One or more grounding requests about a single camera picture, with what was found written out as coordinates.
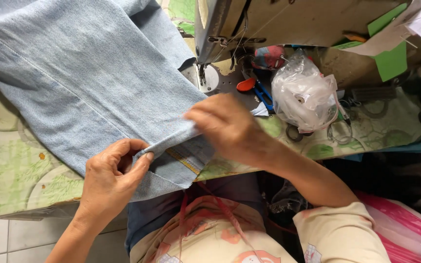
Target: tile floor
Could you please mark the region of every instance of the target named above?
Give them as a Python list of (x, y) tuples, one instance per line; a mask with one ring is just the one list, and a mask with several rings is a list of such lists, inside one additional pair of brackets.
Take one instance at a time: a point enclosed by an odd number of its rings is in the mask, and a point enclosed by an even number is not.
[[(0, 219), (0, 263), (43, 263), (70, 219)], [(115, 220), (97, 236), (87, 263), (128, 263), (124, 249), (126, 219)]]

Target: scissors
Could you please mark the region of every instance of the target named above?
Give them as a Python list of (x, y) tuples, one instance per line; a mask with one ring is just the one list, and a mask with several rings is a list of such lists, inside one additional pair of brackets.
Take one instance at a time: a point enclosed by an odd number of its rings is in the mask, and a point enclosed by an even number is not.
[(264, 85), (258, 80), (258, 77), (254, 74), (253, 70), (251, 70), (250, 75), (246, 74), (243, 70), (241, 71), (241, 73), (243, 73), (243, 77), (245, 77), (245, 81), (238, 83), (237, 90), (249, 91), (250, 89), (253, 89), (254, 93), (256, 93), (256, 96), (258, 96), (259, 100), (264, 103), (266, 108), (269, 111), (273, 111), (274, 105), (272, 103), (272, 96), (266, 90)]

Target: person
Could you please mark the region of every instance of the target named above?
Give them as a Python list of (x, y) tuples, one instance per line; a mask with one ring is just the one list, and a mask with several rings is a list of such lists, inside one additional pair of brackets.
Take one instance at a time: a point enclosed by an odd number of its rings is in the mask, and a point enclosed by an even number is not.
[[(389, 262), (373, 219), (348, 186), (267, 135), (232, 95), (211, 96), (184, 117), (222, 157), (289, 180), (316, 207), (293, 218), (306, 263)], [(95, 237), (126, 205), (132, 263), (295, 263), (265, 232), (254, 174), (128, 204), (153, 160), (148, 152), (132, 166), (132, 156), (147, 146), (123, 139), (88, 160), (79, 209), (47, 263), (84, 262)]]

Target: fingernail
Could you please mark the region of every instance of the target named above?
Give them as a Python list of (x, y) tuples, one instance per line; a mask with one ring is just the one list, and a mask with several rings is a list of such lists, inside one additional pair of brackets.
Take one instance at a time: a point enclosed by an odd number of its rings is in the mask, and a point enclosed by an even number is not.
[(152, 161), (152, 159), (153, 159), (153, 152), (148, 152), (148, 153), (146, 153), (144, 155), (145, 155), (146, 158), (149, 159), (149, 161)]

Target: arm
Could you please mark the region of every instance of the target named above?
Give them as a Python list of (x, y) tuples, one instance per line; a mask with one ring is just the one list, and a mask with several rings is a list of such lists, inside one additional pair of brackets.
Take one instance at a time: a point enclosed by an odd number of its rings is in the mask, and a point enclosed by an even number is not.
[(230, 94), (195, 104), (185, 118), (196, 122), (223, 157), (289, 180), (315, 206), (342, 207), (358, 201), (334, 173), (267, 135)]
[(132, 156), (147, 147), (144, 141), (123, 139), (87, 161), (79, 209), (45, 263), (85, 261), (95, 237), (126, 206), (149, 169), (152, 152), (132, 167)]

